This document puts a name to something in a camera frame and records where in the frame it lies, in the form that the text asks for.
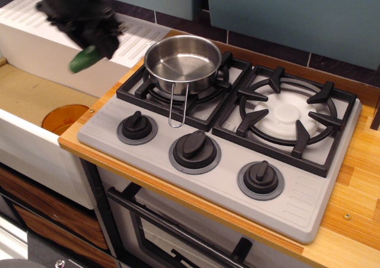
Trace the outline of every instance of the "gas stove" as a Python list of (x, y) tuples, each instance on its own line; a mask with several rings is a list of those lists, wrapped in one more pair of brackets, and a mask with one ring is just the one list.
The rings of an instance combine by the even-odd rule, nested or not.
[[(312, 242), (362, 108), (353, 93), (223, 55), (169, 125), (142, 66), (78, 140), (302, 243)], [(181, 121), (183, 97), (172, 118)]]

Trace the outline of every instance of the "knob ring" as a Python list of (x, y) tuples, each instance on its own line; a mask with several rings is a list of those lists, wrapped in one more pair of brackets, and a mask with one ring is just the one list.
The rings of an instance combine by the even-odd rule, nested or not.
[(274, 170), (275, 174), (277, 175), (278, 178), (278, 186), (277, 188), (268, 193), (268, 194), (258, 194), (255, 192), (252, 192), (249, 188), (244, 183), (244, 174), (245, 172), (254, 164), (260, 164), (261, 162), (251, 162), (246, 164), (242, 169), (240, 169), (239, 174), (237, 175), (237, 184), (239, 188), (242, 190), (244, 194), (246, 194), (248, 197), (258, 200), (258, 201), (268, 201), (272, 200), (276, 197), (278, 197), (284, 190), (285, 187), (285, 180), (283, 174), (278, 170), (275, 166), (270, 165), (272, 169)]
[(128, 144), (128, 145), (142, 145), (142, 144), (145, 144), (145, 143), (151, 141), (156, 136), (156, 134), (159, 130), (159, 126), (157, 125), (157, 122), (153, 118), (151, 118), (150, 116), (144, 115), (144, 117), (146, 117), (150, 121), (150, 123), (152, 124), (152, 131), (149, 133), (149, 135), (142, 138), (142, 139), (137, 139), (137, 140), (126, 138), (122, 133), (123, 123), (127, 119), (127, 118), (125, 118), (120, 122), (120, 124), (118, 126), (118, 130), (117, 130), (118, 138), (120, 139), (121, 142)]
[(175, 148), (177, 142), (181, 139), (181, 138), (179, 138), (172, 143), (172, 145), (169, 149), (169, 160), (170, 160), (171, 164), (173, 165), (173, 167), (175, 169), (177, 169), (178, 171), (181, 171), (182, 173), (186, 173), (189, 175), (204, 174), (204, 173), (207, 173), (207, 172), (211, 171), (212, 169), (214, 169), (219, 164), (219, 162), (221, 160), (221, 148), (220, 148), (219, 144), (214, 139), (212, 139), (211, 137), (208, 137), (208, 138), (213, 142), (215, 149), (216, 149), (216, 157), (209, 165), (207, 165), (206, 167), (203, 167), (203, 168), (191, 169), (191, 168), (187, 168), (187, 167), (184, 167), (181, 164), (179, 164), (176, 161), (174, 154), (173, 154), (173, 151), (174, 151), (174, 148)]

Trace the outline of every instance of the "saucepan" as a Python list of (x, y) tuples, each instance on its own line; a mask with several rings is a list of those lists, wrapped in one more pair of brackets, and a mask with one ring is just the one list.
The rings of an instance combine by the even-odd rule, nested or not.
[[(217, 78), (221, 52), (211, 41), (191, 35), (172, 36), (152, 45), (145, 53), (144, 65), (155, 86), (170, 94), (169, 124), (185, 123), (187, 99), (211, 87)], [(185, 96), (180, 124), (172, 123), (174, 96)]]

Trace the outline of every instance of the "pot handle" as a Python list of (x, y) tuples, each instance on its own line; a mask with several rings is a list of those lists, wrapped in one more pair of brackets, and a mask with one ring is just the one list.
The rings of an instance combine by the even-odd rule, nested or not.
[(188, 103), (188, 93), (189, 93), (189, 83), (186, 83), (186, 96), (185, 96), (185, 108), (183, 109), (183, 120), (180, 124), (173, 124), (172, 123), (172, 109), (173, 109), (173, 99), (174, 99), (174, 87), (175, 83), (172, 83), (172, 96), (170, 98), (170, 112), (169, 112), (169, 125), (171, 127), (177, 128), (181, 127), (185, 124), (185, 118), (186, 118), (186, 108)]

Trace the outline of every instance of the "black burner grate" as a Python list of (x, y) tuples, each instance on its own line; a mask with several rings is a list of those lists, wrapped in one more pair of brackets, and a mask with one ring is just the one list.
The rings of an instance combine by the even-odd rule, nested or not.
[[(258, 76), (265, 77), (265, 79), (256, 81)], [(291, 85), (295, 89), (300, 89), (302, 93), (305, 93), (303, 90), (312, 92), (313, 94), (307, 99), (308, 104), (325, 104), (330, 112), (329, 115), (309, 112), (309, 117), (325, 126), (324, 130), (310, 137), (303, 124), (297, 120), (296, 139), (285, 140), (264, 133), (256, 126), (260, 120), (265, 119), (269, 111), (268, 109), (263, 109), (260, 111), (253, 110), (247, 113), (247, 101), (260, 101), (265, 104), (268, 97), (257, 92), (257, 90), (264, 86), (269, 86), (273, 93), (280, 94), (281, 88), (285, 84)], [(347, 104), (344, 114), (341, 114), (341, 118), (338, 118), (334, 100), (340, 100)], [(300, 169), (312, 172), (313, 174), (326, 177), (355, 100), (355, 94), (335, 89), (332, 82), (328, 81), (323, 85), (285, 74), (285, 70), (282, 67), (271, 70), (256, 66), (253, 76), (243, 82), (241, 87), (235, 91), (229, 104), (221, 113), (213, 127), (213, 134)], [(236, 107), (239, 107), (241, 123), (238, 125), (236, 131), (234, 131), (227, 129), (228, 127), (224, 125)], [(303, 152), (308, 146), (319, 143), (327, 137), (332, 137), (333, 142), (328, 149), (329, 153), (327, 154), (325, 163), (318, 164), (303, 157)], [(291, 151), (283, 150), (282, 146), (292, 147), (292, 149)]]
[[(239, 77), (231, 84), (229, 82), (229, 69), (237, 68), (242, 70)], [(214, 125), (219, 113), (223, 109), (223, 104), (228, 102), (231, 93), (240, 83), (252, 75), (252, 64), (241, 61), (232, 56), (232, 53), (225, 52), (218, 72), (218, 79), (210, 89), (205, 92), (188, 97), (185, 124), (199, 130), (209, 131)], [(160, 93), (151, 82), (145, 66), (140, 67), (123, 85), (116, 91), (118, 99), (140, 106), (149, 111), (156, 112), (163, 116), (169, 116), (170, 97)], [(208, 103), (216, 103), (212, 113), (206, 119), (200, 119), (193, 115), (197, 106), (208, 106)], [(182, 121), (184, 110), (184, 100), (177, 99), (173, 103), (172, 118)]]

